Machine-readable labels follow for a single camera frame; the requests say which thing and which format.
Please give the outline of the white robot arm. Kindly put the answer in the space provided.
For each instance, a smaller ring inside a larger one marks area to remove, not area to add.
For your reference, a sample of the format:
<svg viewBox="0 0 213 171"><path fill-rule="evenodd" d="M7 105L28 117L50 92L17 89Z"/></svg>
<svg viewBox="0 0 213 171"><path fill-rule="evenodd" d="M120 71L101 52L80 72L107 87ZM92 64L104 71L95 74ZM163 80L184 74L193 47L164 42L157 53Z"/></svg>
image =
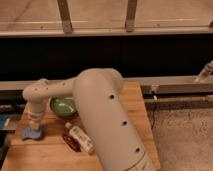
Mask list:
<svg viewBox="0 0 213 171"><path fill-rule="evenodd" d="M104 171L157 171L120 101L122 88L123 77L113 68L86 69L57 83L40 79L22 92L29 105L29 124L22 134L28 139L42 135L49 98L73 97Z"/></svg>

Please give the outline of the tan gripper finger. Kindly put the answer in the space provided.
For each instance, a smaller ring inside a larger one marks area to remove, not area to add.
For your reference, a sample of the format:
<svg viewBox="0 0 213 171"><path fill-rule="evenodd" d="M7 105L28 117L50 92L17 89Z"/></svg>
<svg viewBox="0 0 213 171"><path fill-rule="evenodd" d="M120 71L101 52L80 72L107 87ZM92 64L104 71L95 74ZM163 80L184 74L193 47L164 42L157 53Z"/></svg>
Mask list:
<svg viewBox="0 0 213 171"><path fill-rule="evenodd" d="M32 130L37 131L40 127L40 124L37 121L30 120L29 126L31 127Z"/></svg>

